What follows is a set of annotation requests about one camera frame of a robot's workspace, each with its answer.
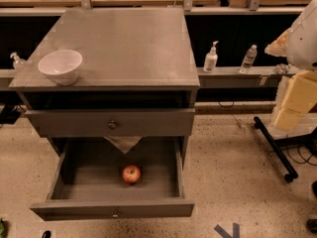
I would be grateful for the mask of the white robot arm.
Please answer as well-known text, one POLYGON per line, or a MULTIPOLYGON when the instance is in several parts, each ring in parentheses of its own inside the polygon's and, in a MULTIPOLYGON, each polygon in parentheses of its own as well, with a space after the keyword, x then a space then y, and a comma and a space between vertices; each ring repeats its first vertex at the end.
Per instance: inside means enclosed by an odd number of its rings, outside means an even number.
POLYGON ((317 103, 317 0, 312 0, 264 52, 286 57, 291 66, 298 68, 292 78, 284 79, 278 86, 271 120, 277 130, 293 130, 317 103))

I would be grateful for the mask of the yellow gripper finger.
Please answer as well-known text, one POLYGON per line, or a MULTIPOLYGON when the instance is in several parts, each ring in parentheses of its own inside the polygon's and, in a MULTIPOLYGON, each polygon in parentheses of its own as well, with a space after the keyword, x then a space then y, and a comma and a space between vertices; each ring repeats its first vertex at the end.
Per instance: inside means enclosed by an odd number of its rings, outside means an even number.
POLYGON ((284 76, 278 85, 272 127, 293 130, 317 104, 317 73, 301 70, 293 77, 284 76))

